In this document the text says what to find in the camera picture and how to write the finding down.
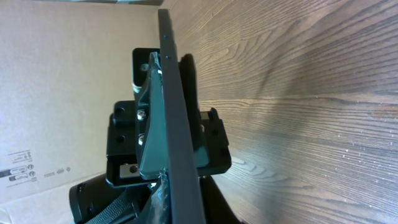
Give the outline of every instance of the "wooden surface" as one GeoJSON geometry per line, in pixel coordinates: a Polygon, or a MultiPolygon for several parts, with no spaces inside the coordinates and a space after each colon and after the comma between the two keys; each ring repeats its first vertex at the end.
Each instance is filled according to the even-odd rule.
{"type": "Polygon", "coordinates": [[[165,0],[248,223],[398,223],[398,2],[165,0]]]}

